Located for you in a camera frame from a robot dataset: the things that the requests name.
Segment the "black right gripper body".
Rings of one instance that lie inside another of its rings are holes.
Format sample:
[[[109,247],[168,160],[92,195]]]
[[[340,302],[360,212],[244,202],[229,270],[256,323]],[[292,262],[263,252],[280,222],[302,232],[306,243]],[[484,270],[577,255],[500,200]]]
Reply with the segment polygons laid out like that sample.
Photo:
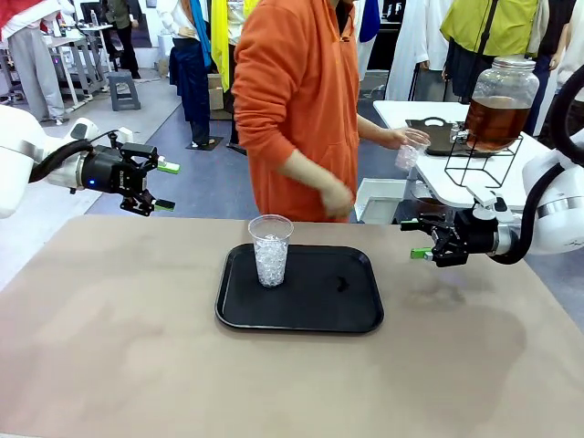
[[[481,219],[472,208],[457,210],[445,220],[449,234],[442,250],[445,254],[486,254],[495,244],[498,222],[495,218]]]

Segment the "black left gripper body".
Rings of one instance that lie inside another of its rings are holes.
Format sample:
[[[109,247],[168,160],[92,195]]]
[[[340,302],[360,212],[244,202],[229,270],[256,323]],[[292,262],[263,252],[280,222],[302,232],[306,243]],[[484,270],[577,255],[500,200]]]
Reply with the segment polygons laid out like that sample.
[[[134,189],[147,189],[147,172],[141,171],[121,157],[118,149],[94,146],[83,161],[83,187],[102,193],[123,195]]]

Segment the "person's left hand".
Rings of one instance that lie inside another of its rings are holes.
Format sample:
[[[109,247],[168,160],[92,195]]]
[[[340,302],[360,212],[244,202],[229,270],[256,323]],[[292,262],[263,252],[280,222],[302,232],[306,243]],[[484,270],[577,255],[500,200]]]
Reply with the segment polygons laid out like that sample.
[[[426,134],[411,128],[387,129],[385,148],[398,150],[403,145],[410,145],[417,137],[426,138]]]

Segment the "person's right hand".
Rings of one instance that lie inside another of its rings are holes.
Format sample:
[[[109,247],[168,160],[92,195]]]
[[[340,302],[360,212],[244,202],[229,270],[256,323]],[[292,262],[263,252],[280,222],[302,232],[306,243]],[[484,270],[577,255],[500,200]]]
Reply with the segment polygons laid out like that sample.
[[[346,218],[353,209],[352,191],[340,180],[332,179],[318,189],[329,218]]]

